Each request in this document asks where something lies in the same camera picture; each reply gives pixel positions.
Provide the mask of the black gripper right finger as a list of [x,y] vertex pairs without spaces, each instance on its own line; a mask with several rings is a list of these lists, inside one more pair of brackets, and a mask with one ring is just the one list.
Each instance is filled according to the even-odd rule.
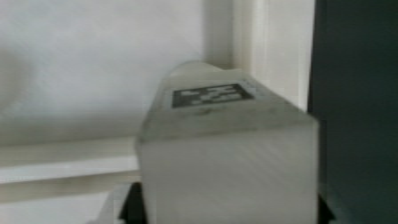
[[318,197],[318,224],[335,224],[337,218],[323,197]]

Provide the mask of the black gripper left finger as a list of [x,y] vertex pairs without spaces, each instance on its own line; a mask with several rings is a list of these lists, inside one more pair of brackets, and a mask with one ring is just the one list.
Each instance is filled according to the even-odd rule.
[[120,184],[110,191],[97,218],[87,224],[145,224],[142,185]]

